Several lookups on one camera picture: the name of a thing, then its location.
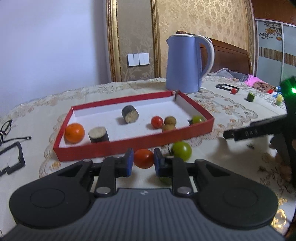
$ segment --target tangerine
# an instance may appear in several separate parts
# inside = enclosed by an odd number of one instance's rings
[[[65,139],[72,144],[82,141],[84,135],[84,128],[79,123],[72,123],[68,125],[64,133]]]

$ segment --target red box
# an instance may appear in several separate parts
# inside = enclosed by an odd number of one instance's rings
[[[121,115],[124,106],[131,104],[139,112],[135,123],[125,124]],[[151,128],[155,115],[163,119],[173,115],[177,119],[176,130],[161,132]],[[188,119],[202,115],[205,122],[189,125]],[[78,144],[66,144],[63,138],[66,126],[78,122],[85,128],[85,137]],[[74,161],[125,153],[134,150],[162,146],[212,131],[213,116],[197,102],[179,92],[164,91],[127,96],[73,106],[68,112],[57,135],[53,149],[60,161]],[[109,142],[91,143],[88,131],[96,126],[105,126]]]

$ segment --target gold picture frame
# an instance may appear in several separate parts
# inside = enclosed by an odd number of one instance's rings
[[[154,78],[161,77],[161,61],[160,61],[160,37],[159,37],[159,22],[157,1],[151,0],[151,15],[152,15],[152,35],[153,35],[153,50],[154,50]]]
[[[118,36],[118,21],[117,21],[117,0],[107,0],[107,37],[109,47],[109,61],[111,70],[111,80],[113,82],[122,81],[120,67],[120,46]],[[160,37],[159,37],[159,22],[156,0],[151,0],[151,15],[152,15],[152,34],[153,34],[153,49],[154,49],[154,73],[155,78],[161,77],[160,63]]]
[[[121,68],[117,25],[117,0],[107,0],[107,32],[111,80],[118,82],[121,81]]]

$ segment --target white wall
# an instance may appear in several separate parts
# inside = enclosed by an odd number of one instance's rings
[[[110,81],[104,0],[0,0],[0,116]]]

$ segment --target brown round fruit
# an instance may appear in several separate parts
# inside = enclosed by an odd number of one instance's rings
[[[177,123],[177,120],[173,116],[168,116],[165,118],[165,125],[174,125],[175,126],[176,123]]]
[[[163,132],[164,131],[172,131],[176,130],[177,128],[174,125],[163,125]]]

